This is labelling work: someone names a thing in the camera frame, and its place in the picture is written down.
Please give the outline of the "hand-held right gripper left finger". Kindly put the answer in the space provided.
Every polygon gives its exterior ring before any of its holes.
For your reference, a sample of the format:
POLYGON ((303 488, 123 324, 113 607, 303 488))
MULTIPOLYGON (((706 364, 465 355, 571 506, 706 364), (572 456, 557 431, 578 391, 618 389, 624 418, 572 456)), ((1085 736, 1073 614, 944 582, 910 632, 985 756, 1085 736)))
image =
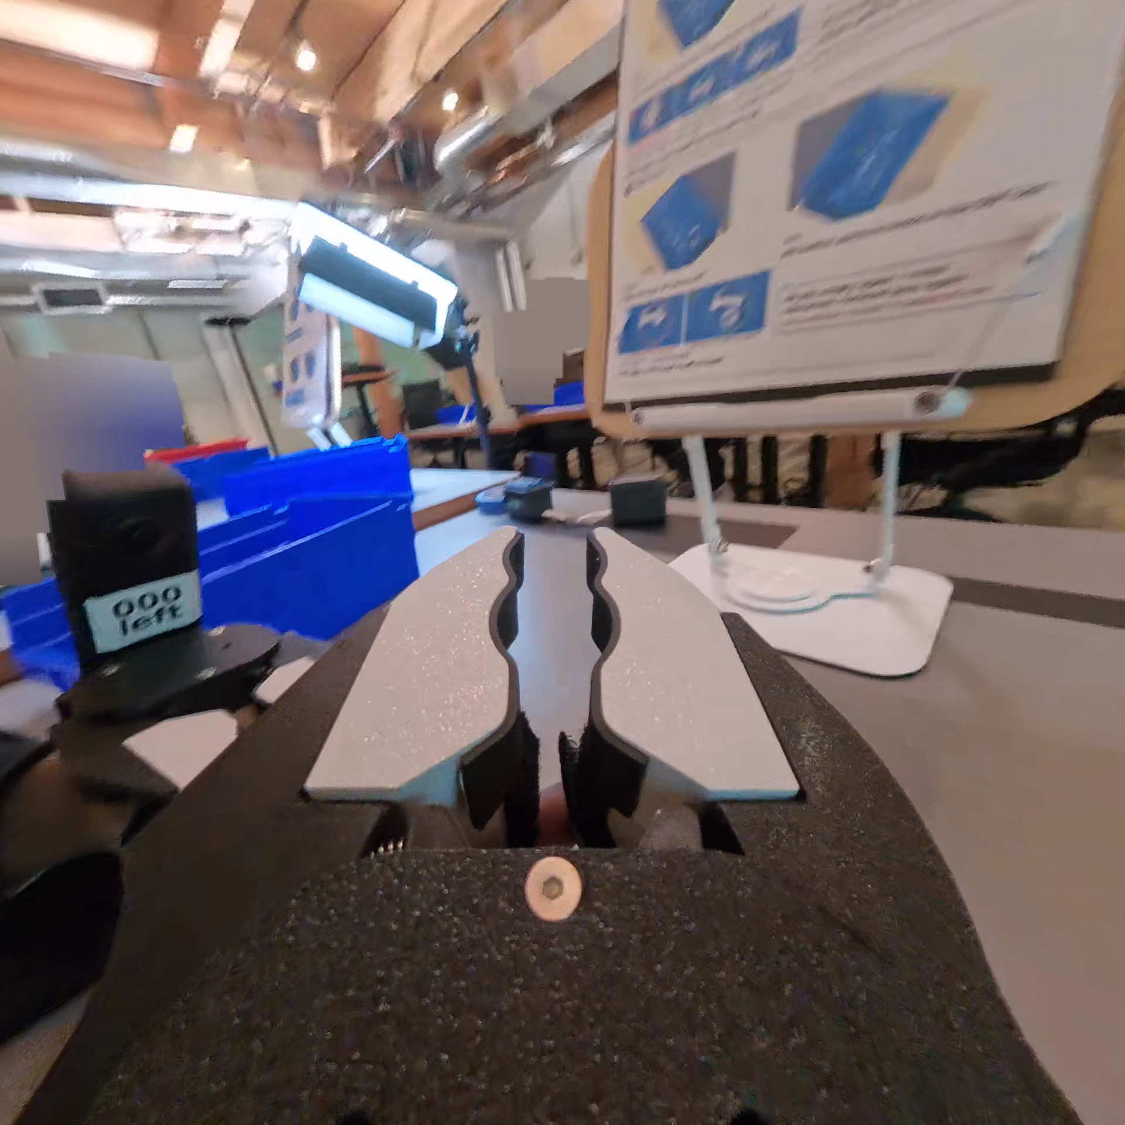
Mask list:
POLYGON ((324 802, 501 808, 529 823, 529 726, 511 655, 525 535, 501 527, 395 597, 305 780, 324 802))

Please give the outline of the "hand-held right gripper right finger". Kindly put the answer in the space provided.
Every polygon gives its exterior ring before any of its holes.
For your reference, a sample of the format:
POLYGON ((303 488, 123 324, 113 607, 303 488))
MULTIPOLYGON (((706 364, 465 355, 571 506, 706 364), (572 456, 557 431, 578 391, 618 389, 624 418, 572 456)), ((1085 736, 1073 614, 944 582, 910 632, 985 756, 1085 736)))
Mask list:
POLYGON ((610 822, 657 809, 787 802, 802 791, 719 608, 611 528, 587 536, 598 656, 577 786, 610 822))

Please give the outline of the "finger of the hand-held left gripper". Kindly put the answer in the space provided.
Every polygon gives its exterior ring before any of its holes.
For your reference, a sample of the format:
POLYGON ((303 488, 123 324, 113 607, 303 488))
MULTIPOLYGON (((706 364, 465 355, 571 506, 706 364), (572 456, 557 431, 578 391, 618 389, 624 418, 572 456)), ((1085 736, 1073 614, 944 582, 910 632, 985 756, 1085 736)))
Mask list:
POLYGON ((317 662, 314 657, 298 657, 277 666, 255 688, 255 702, 262 707, 274 705, 317 662))
POLYGON ((123 746, 180 792, 214 765, 240 732, 232 712, 207 710, 165 718, 124 738, 123 746))

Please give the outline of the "red plastic bin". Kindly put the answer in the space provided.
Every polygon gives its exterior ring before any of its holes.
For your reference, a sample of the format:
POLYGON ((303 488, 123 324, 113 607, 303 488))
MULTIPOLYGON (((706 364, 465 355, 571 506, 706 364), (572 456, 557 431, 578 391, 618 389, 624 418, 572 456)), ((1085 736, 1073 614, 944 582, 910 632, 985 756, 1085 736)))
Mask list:
POLYGON ((243 452, 246 451, 248 447, 248 437, 226 438, 210 443, 148 450, 144 453, 144 461, 147 465, 162 464, 174 466, 188 460, 243 452))

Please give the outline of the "blue divided plastic bin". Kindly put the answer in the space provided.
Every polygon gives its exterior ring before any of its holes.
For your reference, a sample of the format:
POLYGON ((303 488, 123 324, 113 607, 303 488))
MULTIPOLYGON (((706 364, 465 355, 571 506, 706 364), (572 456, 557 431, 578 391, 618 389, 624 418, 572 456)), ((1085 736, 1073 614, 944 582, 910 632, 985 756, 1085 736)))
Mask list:
POLYGON ((294 499, 198 531, 170 474, 72 484, 48 504, 55 575, 3 593, 11 657, 61 691, 196 628, 332 640, 420 574, 409 497, 294 499))

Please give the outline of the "wood-edged grey board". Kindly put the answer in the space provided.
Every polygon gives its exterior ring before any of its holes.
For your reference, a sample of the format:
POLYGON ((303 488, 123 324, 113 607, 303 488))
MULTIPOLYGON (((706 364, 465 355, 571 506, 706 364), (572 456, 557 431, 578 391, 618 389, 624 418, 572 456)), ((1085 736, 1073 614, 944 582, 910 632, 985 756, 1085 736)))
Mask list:
POLYGON ((515 470, 413 467, 409 479, 414 529, 421 532, 470 513, 480 493, 517 477, 515 470))

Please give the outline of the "dark grey box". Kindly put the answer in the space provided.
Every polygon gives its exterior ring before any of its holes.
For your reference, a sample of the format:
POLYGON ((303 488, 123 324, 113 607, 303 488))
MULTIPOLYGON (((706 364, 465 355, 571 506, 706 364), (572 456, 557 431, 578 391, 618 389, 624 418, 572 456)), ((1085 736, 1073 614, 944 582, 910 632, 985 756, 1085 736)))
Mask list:
POLYGON ((668 480, 659 472, 619 474, 607 484, 610 522, 617 529, 662 527, 668 521, 668 480))

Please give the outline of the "small black and blue device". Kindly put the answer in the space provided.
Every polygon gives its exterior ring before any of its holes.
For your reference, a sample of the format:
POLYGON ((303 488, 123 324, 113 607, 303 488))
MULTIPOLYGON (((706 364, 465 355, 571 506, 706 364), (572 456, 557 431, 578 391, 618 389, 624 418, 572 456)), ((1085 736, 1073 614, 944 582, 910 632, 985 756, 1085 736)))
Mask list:
POLYGON ((553 508, 558 480, 556 454, 526 452, 519 474, 503 485, 502 513, 518 523, 539 523, 553 508))

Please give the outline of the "standing banner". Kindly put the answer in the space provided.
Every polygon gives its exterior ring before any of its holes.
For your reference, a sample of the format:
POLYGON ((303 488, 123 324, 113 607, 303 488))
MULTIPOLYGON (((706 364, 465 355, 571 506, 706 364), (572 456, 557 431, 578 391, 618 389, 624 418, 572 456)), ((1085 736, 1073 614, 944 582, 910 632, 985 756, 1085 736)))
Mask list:
POLYGON ((294 295, 287 297, 284 310, 280 416, 289 429, 325 437, 340 420, 340 322, 294 295))

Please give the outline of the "wooden office desk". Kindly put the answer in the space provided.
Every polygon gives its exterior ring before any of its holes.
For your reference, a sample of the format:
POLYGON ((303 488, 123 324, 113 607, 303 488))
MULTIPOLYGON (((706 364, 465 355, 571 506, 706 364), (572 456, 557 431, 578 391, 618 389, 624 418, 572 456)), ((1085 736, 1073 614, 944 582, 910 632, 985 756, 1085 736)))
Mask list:
POLYGON ((510 471, 521 452, 548 452, 556 457, 557 481, 563 487, 598 488, 594 443, 600 431, 584 404, 546 405, 488 427, 476 420, 408 429, 406 439, 419 447, 449 447, 454 466, 470 466, 471 446, 480 448, 489 471, 510 471))

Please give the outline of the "studio light panel on stand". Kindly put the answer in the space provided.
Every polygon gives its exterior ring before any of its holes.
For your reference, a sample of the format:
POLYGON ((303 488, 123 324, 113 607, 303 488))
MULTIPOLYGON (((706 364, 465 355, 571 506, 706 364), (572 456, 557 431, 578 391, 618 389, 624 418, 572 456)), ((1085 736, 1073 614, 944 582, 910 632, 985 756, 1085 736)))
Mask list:
POLYGON ((477 335, 457 284, 306 201, 290 213, 283 309, 289 296, 335 317, 340 328, 349 325, 405 350, 436 351, 448 369, 473 369, 477 335))

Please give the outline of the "sign board on white stand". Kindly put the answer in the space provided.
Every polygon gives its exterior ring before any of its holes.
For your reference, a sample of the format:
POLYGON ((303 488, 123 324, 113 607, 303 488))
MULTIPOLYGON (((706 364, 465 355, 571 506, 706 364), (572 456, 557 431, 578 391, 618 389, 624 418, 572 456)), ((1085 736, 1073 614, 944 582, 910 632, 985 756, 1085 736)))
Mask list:
POLYGON ((781 652, 931 658, 948 577, 896 562, 906 434, 1026 427, 1122 378, 1122 1, 626 2, 589 219, 586 402, 613 436, 879 437, 869 562, 674 567, 781 652))

